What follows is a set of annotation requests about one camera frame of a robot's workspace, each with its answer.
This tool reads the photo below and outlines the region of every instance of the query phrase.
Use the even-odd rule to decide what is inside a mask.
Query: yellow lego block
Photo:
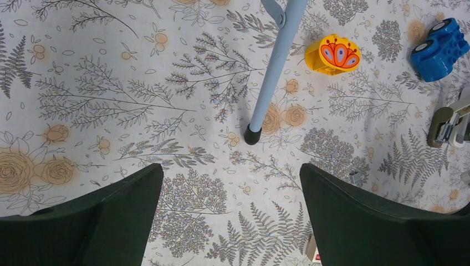
[[[332,34],[307,48],[305,62],[311,70],[334,76],[356,70],[361,62],[361,51],[347,38]]]

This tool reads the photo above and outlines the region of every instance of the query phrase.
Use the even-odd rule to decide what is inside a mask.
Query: blue toy car
[[[426,41],[411,52],[415,69],[426,82],[444,78],[454,63],[470,50],[454,18],[444,19],[429,31]]]

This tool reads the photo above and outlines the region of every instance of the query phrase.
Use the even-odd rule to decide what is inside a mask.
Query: black rubber tip
[[[253,132],[249,129],[249,124],[245,133],[243,134],[243,138],[248,145],[255,145],[258,143],[259,139],[261,138],[261,129],[258,132]]]

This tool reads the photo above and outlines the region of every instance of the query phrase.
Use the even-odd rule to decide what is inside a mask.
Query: toy piece
[[[452,72],[458,58],[470,50],[454,18],[444,19],[429,31],[429,37],[411,52],[415,69],[426,82],[440,80]]]
[[[461,148],[470,142],[470,87],[462,90],[460,99],[434,113],[428,134],[428,144],[439,148],[444,142]]]
[[[334,76],[358,68],[361,51],[347,38],[332,34],[307,48],[305,62],[311,70]]]

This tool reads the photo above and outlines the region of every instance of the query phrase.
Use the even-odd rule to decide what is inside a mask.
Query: black wheel
[[[441,22],[437,23],[436,25],[434,25],[434,27],[432,27],[429,30],[429,35],[433,34],[434,32],[438,32],[439,30],[447,27],[450,23],[451,23],[450,19],[444,19],[443,21],[441,21]]]
[[[424,43],[422,43],[422,44],[418,45],[417,47],[415,47],[413,49],[413,51],[411,52],[411,54],[416,54],[416,53],[420,53],[424,50],[427,50],[427,49],[429,49],[429,47],[432,46],[433,43],[434,43],[433,40],[427,40]]]

